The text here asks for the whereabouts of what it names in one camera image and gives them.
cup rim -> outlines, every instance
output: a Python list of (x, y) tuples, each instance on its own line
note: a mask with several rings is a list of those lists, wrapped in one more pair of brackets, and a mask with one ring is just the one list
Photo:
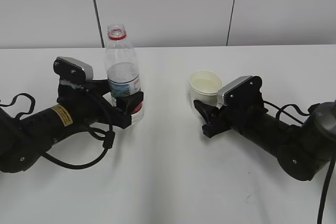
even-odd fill
[(194, 75), (195, 73), (197, 73), (197, 72), (201, 72), (201, 71), (203, 71), (203, 72), (209, 72), (209, 73), (213, 74), (216, 78), (218, 78), (218, 80), (221, 81), (221, 85), (220, 85), (220, 88), (219, 88), (218, 90), (220, 90), (220, 89), (223, 87), (223, 81), (221, 80), (221, 78), (218, 77), (218, 75), (216, 75), (216, 74), (213, 73), (212, 71), (210, 71), (210, 70), (206, 70), (206, 69), (200, 69), (200, 70), (197, 70), (197, 71), (193, 72), (193, 73), (189, 76), (189, 79), (188, 79), (189, 86), (190, 86), (195, 92), (197, 92), (197, 93), (199, 93), (199, 94), (208, 95), (208, 96), (217, 95), (218, 91), (217, 91), (217, 92), (214, 92), (214, 93), (205, 93), (205, 92), (202, 92), (202, 91), (198, 90), (197, 88), (195, 88), (195, 86), (191, 83), (191, 81), (190, 81), (191, 76)]

white wall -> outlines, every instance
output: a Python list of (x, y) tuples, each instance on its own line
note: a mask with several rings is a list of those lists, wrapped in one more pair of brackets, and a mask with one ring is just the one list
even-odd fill
[[(233, 0), (97, 0), (136, 47), (223, 46)], [(235, 0), (228, 45), (333, 44), (334, 0)], [(100, 47), (92, 0), (0, 0), (0, 48)]]
[(97, 0), (104, 37), (125, 24), (136, 47), (223, 46), (233, 0)]
[(0, 48), (99, 47), (92, 0), (0, 0)]
[(235, 0), (230, 46), (335, 42), (335, 0)]

black cable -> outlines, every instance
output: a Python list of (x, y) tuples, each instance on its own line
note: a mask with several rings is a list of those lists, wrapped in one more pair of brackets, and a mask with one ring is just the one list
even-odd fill
[[(109, 123), (109, 132), (112, 132), (113, 131), (113, 122), (112, 122), (112, 118), (111, 118), (111, 115), (109, 113), (107, 113), (106, 111), (106, 108), (104, 107), (104, 102), (106, 102), (106, 100), (101, 97), (101, 96), (96, 96), (95, 94), (91, 94), (89, 92), (86, 92), (86, 94), (91, 97), (96, 103), (97, 105), (102, 109), (103, 113), (104, 113), (104, 116), (106, 117), (108, 123)], [(84, 131), (87, 131), (90, 133), (91, 136), (93, 136), (94, 138), (98, 139), (98, 140), (101, 140), (101, 141), (104, 141), (103, 143), (103, 147), (105, 146), (105, 141), (108, 141), (109, 139), (107, 139), (107, 137), (110, 137), (110, 134), (108, 134), (108, 132), (105, 132), (104, 130), (102, 129), (99, 129), (99, 128), (95, 128), (95, 127), (88, 127), (86, 130)], [(44, 157), (45, 159), (51, 161), (52, 163), (56, 164), (56, 165), (59, 165), (63, 168), (67, 168), (67, 169), (74, 169), (74, 170), (80, 170), (80, 169), (86, 169), (86, 168), (89, 168), (93, 165), (95, 165), (96, 163), (98, 163), (99, 161), (101, 161), (103, 159), (103, 157), (106, 155), (108, 151), (108, 148), (104, 148), (103, 152), (99, 155), (99, 157), (97, 157), (94, 161), (90, 162), (90, 163), (87, 163), (87, 164), (84, 164), (84, 165), (72, 165), (72, 164), (68, 164), (68, 163), (65, 163), (53, 156), (51, 156), (50, 154), (46, 153), (46, 152), (41, 152), (39, 151), (38, 153)]]
[(71, 165), (68, 163), (65, 163), (53, 156), (51, 156), (50, 154), (46, 153), (46, 152), (38, 152), (38, 154), (40, 154), (42, 157), (44, 157), (45, 159), (53, 162), (56, 165), (59, 165), (61, 167), (67, 168), (67, 169), (72, 169), (72, 170), (81, 170), (81, 169), (86, 169), (89, 168), (93, 165), (95, 165), (96, 163), (98, 163), (99, 161), (102, 160), (102, 158), (106, 155), (108, 149), (104, 149), (102, 151), (102, 153), (99, 155), (99, 157), (97, 157), (95, 160), (91, 161), (90, 163), (84, 164), (84, 165)]
[(300, 110), (299, 106), (297, 106), (296, 104), (286, 104), (285, 106), (282, 106), (282, 107), (280, 108), (280, 110), (277, 112), (277, 114), (275, 115), (275, 120), (276, 120), (277, 122), (280, 121), (280, 115), (281, 115), (281, 113), (284, 112), (284, 111), (285, 111), (285, 108), (287, 108), (287, 107), (289, 107), (289, 106), (293, 107), (299, 115), (302, 115), (302, 116), (310, 116), (310, 114), (303, 113), (303, 112)]
[(16, 100), (17, 100), (17, 98), (19, 96), (27, 97), (28, 99), (30, 99), (30, 107), (29, 107), (28, 112), (20, 112), (20, 113), (18, 113), (15, 116), (15, 119), (17, 119), (17, 120), (20, 120), (21, 116), (23, 116), (23, 115), (30, 115), (30, 114), (32, 114), (32, 112), (34, 111), (34, 108), (35, 108), (35, 104), (36, 104), (36, 101), (35, 101), (34, 97), (32, 97), (30, 94), (27, 94), (27, 93), (21, 93), (21, 94), (17, 94), (16, 96), (14, 96), (13, 99), (12, 99), (12, 101), (10, 102), (10, 104), (0, 104), (0, 107), (5, 107), (5, 108), (13, 106), (16, 103)]
[[(112, 144), (113, 144), (113, 140), (114, 140), (113, 121), (112, 121), (111, 115), (109, 113), (107, 113), (107, 111), (106, 111), (106, 109), (103, 105), (107, 101), (101, 96), (96, 96), (95, 94), (90, 94), (89, 92), (86, 92), (86, 94), (89, 97), (91, 97), (98, 104), (98, 106), (102, 109), (102, 111), (103, 111), (103, 113), (104, 113), (104, 115), (105, 115), (105, 117), (106, 117), (106, 119), (109, 123), (109, 131), (108, 132), (106, 132), (102, 129), (99, 129), (99, 128), (89, 127), (89, 126), (87, 126), (86, 129), (83, 129), (81, 131), (81, 132), (89, 132), (90, 135), (93, 136), (94, 138), (96, 138), (98, 140), (101, 140), (101, 141), (104, 141), (104, 143), (103, 143), (104, 150), (95, 160), (91, 161), (90, 163), (83, 164), (83, 165), (72, 165), (72, 164), (65, 163), (65, 162), (51, 156), (50, 154), (40, 150), (39, 147), (35, 145), (35, 142), (30, 137), (28, 137), (29, 141), (32, 142), (35, 145), (36, 152), (39, 155), (41, 155), (45, 159), (51, 161), (52, 163), (54, 163), (56, 165), (59, 165), (61, 167), (67, 168), (67, 169), (80, 170), (80, 169), (86, 169), (86, 168), (89, 168), (89, 167), (95, 165), (96, 163), (98, 163), (99, 161), (101, 161), (103, 159), (103, 157), (106, 155), (108, 149), (110, 149), (112, 147)], [(29, 108), (28, 112), (21, 112), (21, 113), (18, 113), (16, 115), (15, 119), (17, 119), (17, 120), (19, 120), (20, 117), (23, 116), (23, 115), (32, 114), (32, 112), (34, 111), (34, 108), (35, 108), (35, 104), (36, 104), (36, 101), (35, 101), (34, 97), (32, 97), (30, 94), (27, 94), (27, 93), (20, 93), (20, 94), (13, 97), (10, 104), (0, 104), (1, 107), (12, 106), (16, 103), (17, 98), (21, 95), (29, 98), (31, 103), (30, 103), (30, 108)]]
[(324, 183), (323, 183), (323, 187), (322, 187), (321, 200), (320, 200), (320, 206), (319, 206), (319, 213), (317, 215), (317, 224), (322, 224), (324, 205), (326, 203), (329, 183), (330, 183), (330, 180), (331, 180), (332, 172), (334, 171), (335, 163), (336, 163), (336, 150), (334, 150), (334, 152), (331, 156), (330, 164), (329, 164), (328, 171), (327, 171), (327, 174), (326, 174), (326, 178), (324, 179)]
[[(271, 102), (268, 102), (268, 101), (265, 101), (265, 100), (264, 100), (264, 103), (267, 104), (267, 105), (272, 106), (273, 108), (277, 109), (278, 111), (281, 110), (280, 107), (276, 106), (275, 104), (273, 104), (273, 103), (271, 103)], [(298, 122), (298, 123), (300, 123), (300, 124), (303, 124), (303, 122), (301, 122), (299, 119), (295, 118), (294, 116), (292, 116), (292, 115), (289, 114), (288, 112), (283, 111), (283, 114), (285, 114), (286, 116), (292, 118), (294, 121), (296, 121), (296, 122)]]

bottle label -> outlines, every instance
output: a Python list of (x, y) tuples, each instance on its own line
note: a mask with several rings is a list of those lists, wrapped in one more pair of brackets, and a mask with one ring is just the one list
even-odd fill
[(137, 76), (134, 80), (127, 83), (118, 83), (109, 79), (111, 95), (113, 98), (126, 97), (140, 91), (140, 78)]

white paper cup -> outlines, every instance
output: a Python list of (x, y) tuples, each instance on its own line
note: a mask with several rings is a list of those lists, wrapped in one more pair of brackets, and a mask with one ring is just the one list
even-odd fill
[(199, 70), (189, 77), (191, 107), (196, 115), (200, 115), (195, 109), (194, 100), (217, 106), (217, 92), (222, 88), (222, 80), (213, 72)]

